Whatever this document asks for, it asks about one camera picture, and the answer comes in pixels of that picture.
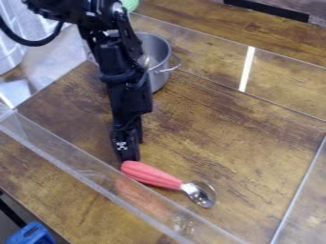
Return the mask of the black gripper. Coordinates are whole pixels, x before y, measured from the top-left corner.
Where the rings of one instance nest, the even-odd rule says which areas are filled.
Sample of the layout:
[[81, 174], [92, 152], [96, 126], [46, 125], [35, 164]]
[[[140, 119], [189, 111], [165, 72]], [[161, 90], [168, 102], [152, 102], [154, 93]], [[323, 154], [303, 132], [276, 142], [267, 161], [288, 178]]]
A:
[[100, 78], [108, 86], [110, 96], [114, 151], [122, 162], [138, 161], [141, 159], [140, 143], [144, 143], [142, 115], [153, 110], [149, 73], [142, 68], [101, 70]]

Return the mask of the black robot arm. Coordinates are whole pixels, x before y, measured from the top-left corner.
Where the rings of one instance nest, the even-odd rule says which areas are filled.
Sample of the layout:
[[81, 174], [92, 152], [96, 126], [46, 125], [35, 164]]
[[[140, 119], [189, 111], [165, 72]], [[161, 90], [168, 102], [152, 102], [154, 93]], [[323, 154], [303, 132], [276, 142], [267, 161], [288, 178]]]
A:
[[141, 159], [142, 115], [152, 112], [144, 42], [121, 0], [22, 0], [42, 17], [78, 26], [100, 65], [113, 110], [112, 142], [120, 160]]

